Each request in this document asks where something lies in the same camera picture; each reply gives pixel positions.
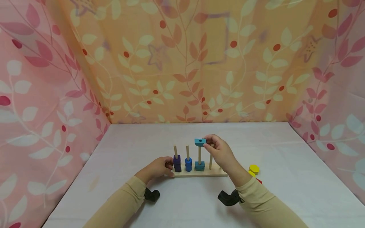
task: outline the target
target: wooden base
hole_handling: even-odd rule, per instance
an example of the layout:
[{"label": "wooden base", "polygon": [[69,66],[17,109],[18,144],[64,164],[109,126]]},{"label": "wooden base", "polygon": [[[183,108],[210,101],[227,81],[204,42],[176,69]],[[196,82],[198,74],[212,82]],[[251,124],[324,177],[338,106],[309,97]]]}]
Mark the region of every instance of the wooden base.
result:
[{"label": "wooden base", "polygon": [[181,172],[175,172],[172,170],[175,177],[227,177],[228,174],[224,172],[217,164],[212,164],[212,169],[209,169],[209,164],[205,165],[204,171],[194,170],[194,163],[192,164],[192,170],[187,172],[185,170],[185,165],[181,165]]}]

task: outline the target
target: hand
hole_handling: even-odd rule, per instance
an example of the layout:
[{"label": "hand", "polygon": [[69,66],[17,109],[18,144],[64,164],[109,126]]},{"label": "hand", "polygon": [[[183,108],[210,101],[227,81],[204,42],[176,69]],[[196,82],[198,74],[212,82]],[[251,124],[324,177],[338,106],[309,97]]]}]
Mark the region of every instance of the hand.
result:
[{"label": "hand", "polygon": [[233,165],[238,164],[226,141],[217,135],[207,135],[204,139],[207,140],[207,143],[203,145],[204,148],[213,156],[215,162],[223,169],[223,171],[228,173],[229,169],[232,168]]},{"label": "hand", "polygon": [[172,164],[172,157],[160,157],[141,169],[135,174],[135,176],[142,180],[145,184],[147,184],[151,179],[162,175],[174,177],[175,174],[171,172]]},{"label": "hand", "polygon": [[215,162],[222,167],[223,171],[228,174],[234,186],[242,186],[252,178],[236,160],[231,148],[223,139],[216,135],[207,135],[204,138],[207,140],[204,148],[213,156]]}]

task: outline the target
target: beige sleeve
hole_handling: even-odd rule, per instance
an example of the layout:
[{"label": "beige sleeve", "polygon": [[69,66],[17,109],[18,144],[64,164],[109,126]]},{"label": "beige sleeve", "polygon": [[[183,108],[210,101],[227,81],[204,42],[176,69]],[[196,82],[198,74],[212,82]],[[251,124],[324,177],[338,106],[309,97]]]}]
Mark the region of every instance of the beige sleeve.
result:
[{"label": "beige sleeve", "polygon": [[256,178],[236,187],[244,201],[240,203],[249,217],[262,228],[308,228],[279,198],[269,192]]},{"label": "beige sleeve", "polygon": [[143,203],[146,185],[133,176],[99,208],[84,228],[123,227]]}]

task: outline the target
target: white table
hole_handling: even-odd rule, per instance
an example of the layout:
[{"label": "white table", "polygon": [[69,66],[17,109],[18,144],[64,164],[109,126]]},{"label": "white table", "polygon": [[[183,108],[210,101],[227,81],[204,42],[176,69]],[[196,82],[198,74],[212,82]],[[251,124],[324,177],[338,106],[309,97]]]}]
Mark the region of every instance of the white table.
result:
[{"label": "white table", "polygon": [[[173,156],[174,144],[182,160],[189,145],[196,161],[194,138],[206,134],[226,140],[245,168],[257,164],[257,178],[309,227],[365,227],[365,206],[288,123],[202,123],[112,125],[44,228],[82,227],[139,169]],[[202,160],[209,162],[205,149]],[[217,199],[221,190],[234,190],[228,177],[162,178],[148,187],[160,198],[143,204],[125,227],[255,227],[238,204],[226,207]]]}]

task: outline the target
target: yellow hexagon block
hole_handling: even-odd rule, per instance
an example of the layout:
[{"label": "yellow hexagon block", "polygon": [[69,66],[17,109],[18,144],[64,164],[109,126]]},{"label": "yellow hexagon block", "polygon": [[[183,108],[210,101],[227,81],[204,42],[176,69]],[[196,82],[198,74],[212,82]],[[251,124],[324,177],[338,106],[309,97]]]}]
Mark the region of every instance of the yellow hexagon block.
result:
[{"label": "yellow hexagon block", "polygon": [[254,174],[258,174],[258,172],[260,171],[260,168],[257,166],[257,165],[255,165],[255,164],[252,164],[252,165],[250,165],[250,169],[249,169],[249,171],[251,171],[251,172],[253,172]]},{"label": "yellow hexagon block", "polygon": [[249,170],[249,174],[251,174],[253,177],[256,177],[256,175],[251,170]]}]

